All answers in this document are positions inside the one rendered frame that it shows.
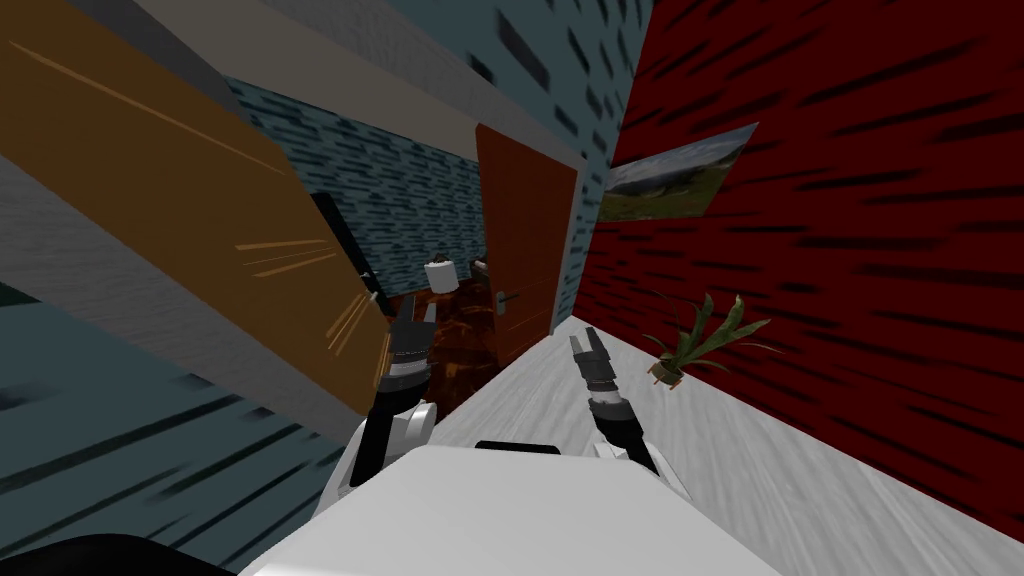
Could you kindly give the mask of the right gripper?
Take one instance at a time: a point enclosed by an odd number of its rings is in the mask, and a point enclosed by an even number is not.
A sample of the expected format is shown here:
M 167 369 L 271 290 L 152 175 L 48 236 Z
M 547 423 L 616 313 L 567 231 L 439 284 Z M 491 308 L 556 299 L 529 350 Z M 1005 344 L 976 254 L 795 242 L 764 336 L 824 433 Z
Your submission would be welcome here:
M 573 360 L 586 382 L 587 389 L 591 394 L 618 394 L 618 386 L 615 382 L 616 374 L 610 357 L 607 355 L 606 346 L 594 327 L 588 326 L 586 335 L 591 351 L 586 351 L 583 347 L 577 335 L 569 337 L 569 343 Z

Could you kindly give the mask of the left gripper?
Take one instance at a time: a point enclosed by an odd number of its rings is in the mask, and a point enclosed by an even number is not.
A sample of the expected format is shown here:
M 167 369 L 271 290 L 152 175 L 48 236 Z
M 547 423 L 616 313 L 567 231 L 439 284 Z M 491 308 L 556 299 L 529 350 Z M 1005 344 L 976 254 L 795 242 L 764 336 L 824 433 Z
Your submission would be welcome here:
M 428 356 L 434 342 L 437 304 L 429 303 L 420 321 L 414 321 L 415 310 L 416 295 L 404 296 L 398 319 L 389 330 L 391 362 L 386 377 L 429 377 L 432 365 Z

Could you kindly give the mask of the white round container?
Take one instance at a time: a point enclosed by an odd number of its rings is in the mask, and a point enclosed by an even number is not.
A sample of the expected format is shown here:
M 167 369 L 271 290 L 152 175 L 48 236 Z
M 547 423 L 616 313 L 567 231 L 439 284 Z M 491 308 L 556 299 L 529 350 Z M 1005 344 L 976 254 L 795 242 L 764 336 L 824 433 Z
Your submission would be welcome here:
M 458 290 L 459 278 L 455 262 L 442 253 L 436 253 L 423 265 L 429 288 L 434 294 L 447 294 Z

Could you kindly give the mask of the green potted plant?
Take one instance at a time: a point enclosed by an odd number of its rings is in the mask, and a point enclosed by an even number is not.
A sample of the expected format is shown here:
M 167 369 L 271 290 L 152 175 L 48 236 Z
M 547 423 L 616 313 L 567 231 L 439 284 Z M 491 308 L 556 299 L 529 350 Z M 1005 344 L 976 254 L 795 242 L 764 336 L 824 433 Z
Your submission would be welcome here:
M 734 302 L 724 320 L 710 335 L 705 334 L 705 329 L 715 311 L 715 302 L 710 294 L 705 294 L 703 302 L 699 306 L 691 304 L 694 312 L 694 323 L 689 331 L 682 328 L 675 304 L 671 304 L 671 306 L 678 336 L 676 344 L 671 347 L 653 335 L 643 334 L 644 338 L 654 342 L 662 349 L 658 360 L 647 371 L 653 377 L 654 385 L 665 384 L 671 390 L 675 389 L 685 376 L 683 368 L 689 365 L 713 366 L 728 372 L 728 368 L 715 361 L 705 359 L 705 356 L 735 342 L 779 353 L 778 349 L 769 345 L 744 342 L 744 338 L 755 334 L 759 329 L 768 325 L 771 320 L 763 319 L 743 325 L 746 306 L 739 295 L 734 297 Z

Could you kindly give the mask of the red-brown door leaf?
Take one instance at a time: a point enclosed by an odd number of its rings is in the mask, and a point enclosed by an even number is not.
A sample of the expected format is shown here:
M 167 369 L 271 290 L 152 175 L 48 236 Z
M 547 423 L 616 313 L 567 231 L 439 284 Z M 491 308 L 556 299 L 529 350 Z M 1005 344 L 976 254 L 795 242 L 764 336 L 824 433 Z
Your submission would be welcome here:
M 497 361 L 549 335 L 574 202 L 577 169 L 484 124 L 476 128 Z M 499 291 L 519 292 L 503 316 Z

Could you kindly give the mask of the landscape picture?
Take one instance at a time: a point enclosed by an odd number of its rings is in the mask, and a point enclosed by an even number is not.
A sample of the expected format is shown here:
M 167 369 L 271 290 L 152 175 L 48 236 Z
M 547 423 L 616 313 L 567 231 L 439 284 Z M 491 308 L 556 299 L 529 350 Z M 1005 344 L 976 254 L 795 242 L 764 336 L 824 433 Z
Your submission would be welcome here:
M 749 124 L 617 166 L 609 172 L 597 220 L 702 216 L 756 127 Z

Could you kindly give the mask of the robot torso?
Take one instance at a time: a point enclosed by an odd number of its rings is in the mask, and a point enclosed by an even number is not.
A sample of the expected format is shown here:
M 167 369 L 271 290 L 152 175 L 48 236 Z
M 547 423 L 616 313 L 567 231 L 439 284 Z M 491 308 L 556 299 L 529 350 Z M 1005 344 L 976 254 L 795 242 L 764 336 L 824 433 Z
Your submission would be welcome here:
M 780 576 L 628 460 L 426 445 L 239 576 Z

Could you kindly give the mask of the light brown door leaf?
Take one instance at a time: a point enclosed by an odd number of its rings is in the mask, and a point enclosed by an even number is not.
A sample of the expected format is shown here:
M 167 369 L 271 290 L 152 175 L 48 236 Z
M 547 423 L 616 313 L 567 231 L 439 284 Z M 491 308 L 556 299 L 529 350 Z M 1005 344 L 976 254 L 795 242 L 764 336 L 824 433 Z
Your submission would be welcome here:
M 66 0 L 0 0 L 0 281 L 341 436 L 388 324 L 230 98 Z

